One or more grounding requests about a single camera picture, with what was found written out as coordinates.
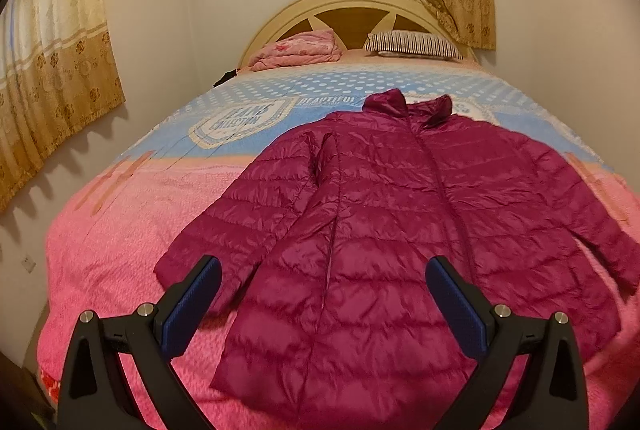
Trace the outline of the magenta quilted puffer jacket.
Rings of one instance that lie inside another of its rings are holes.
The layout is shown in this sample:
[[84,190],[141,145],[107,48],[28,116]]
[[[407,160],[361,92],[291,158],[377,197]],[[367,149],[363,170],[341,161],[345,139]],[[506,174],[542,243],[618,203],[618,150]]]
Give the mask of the magenta quilted puffer jacket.
[[495,303],[570,318],[591,358],[620,331],[612,291],[639,246],[550,146],[392,89],[273,141],[155,265],[211,255],[209,309],[238,308],[212,386],[313,429],[428,429],[472,369],[426,289],[445,256]]

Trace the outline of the pink and blue bedspread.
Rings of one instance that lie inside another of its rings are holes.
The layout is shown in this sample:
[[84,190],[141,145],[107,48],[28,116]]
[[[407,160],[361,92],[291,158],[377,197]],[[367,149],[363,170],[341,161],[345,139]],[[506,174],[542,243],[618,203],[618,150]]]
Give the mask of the pink and blue bedspread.
[[357,111],[369,94],[398,88],[409,102],[448,94],[454,112],[525,133],[564,154],[630,235],[639,200],[573,131],[522,91],[473,62],[368,57],[242,71],[178,109],[78,192],[46,238],[49,308],[37,346],[38,380],[60,396],[79,314],[131,312],[160,298],[156,261],[182,228],[216,201],[265,147],[297,125]]

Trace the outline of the beige curtain left window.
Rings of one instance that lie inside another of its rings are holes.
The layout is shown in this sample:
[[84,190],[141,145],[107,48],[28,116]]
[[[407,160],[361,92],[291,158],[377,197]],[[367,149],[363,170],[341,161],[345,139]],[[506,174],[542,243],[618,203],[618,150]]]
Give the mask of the beige curtain left window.
[[61,144],[126,101],[104,0],[8,0],[0,101],[7,206]]

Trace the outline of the striped pillow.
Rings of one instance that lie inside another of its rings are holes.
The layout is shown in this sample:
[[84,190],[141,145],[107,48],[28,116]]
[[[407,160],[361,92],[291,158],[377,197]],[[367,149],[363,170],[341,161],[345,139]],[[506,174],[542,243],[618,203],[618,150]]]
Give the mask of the striped pillow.
[[415,31],[393,30],[370,33],[364,42],[363,49],[382,56],[431,58],[439,60],[463,59],[458,47],[447,38],[439,35]]

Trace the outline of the folded pink blanket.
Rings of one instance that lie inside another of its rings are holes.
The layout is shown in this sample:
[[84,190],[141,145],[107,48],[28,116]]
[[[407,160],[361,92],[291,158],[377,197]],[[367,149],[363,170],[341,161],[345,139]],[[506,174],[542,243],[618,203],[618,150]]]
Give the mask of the folded pink blanket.
[[255,52],[248,60],[247,67],[253,72],[288,68],[317,63],[337,62],[343,55],[337,45],[334,31],[310,31],[270,42]]

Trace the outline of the cream wooden headboard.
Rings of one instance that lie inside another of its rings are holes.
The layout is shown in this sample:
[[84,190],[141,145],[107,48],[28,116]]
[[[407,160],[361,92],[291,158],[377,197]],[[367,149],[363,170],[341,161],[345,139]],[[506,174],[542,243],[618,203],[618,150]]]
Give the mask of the cream wooden headboard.
[[391,30],[452,38],[420,0],[296,0],[259,28],[239,65],[247,65],[250,56],[270,42],[327,28],[343,50],[359,49],[369,34]]

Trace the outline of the white wall outlet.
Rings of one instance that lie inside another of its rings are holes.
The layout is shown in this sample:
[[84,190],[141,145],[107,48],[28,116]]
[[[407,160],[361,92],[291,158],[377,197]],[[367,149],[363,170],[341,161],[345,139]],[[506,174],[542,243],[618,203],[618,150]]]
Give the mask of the white wall outlet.
[[29,256],[25,256],[23,258],[23,260],[21,261],[21,264],[23,265],[23,268],[28,272],[28,273],[32,273],[32,271],[34,271],[34,268],[36,266],[36,262],[34,260],[32,260],[31,257]]

